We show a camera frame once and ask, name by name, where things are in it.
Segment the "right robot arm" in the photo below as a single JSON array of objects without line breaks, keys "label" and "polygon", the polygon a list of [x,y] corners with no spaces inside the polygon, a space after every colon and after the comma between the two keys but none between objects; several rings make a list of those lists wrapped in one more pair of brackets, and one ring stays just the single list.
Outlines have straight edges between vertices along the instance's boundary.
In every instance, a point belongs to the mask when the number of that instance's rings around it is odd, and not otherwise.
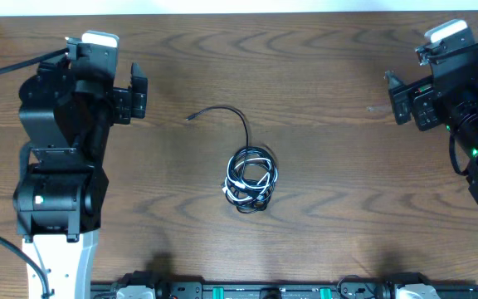
[{"label": "right robot arm", "polygon": [[430,76],[406,84],[393,71],[384,75],[395,121],[413,120],[420,131],[446,127],[451,165],[478,206],[478,43],[448,37],[415,52]]}]

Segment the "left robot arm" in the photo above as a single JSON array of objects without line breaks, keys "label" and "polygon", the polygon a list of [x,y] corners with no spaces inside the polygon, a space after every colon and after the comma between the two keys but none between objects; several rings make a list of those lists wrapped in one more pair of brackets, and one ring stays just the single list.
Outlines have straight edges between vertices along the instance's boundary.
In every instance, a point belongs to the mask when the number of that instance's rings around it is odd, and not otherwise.
[{"label": "left robot arm", "polygon": [[32,59],[37,71],[18,92],[28,141],[19,153],[12,203],[20,245],[0,244],[27,265],[31,298],[88,298],[101,209],[103,168],[113,125],[142,119],[148,79],[138,64],[115,86],[120,40],[87,31],[63,49]]}]

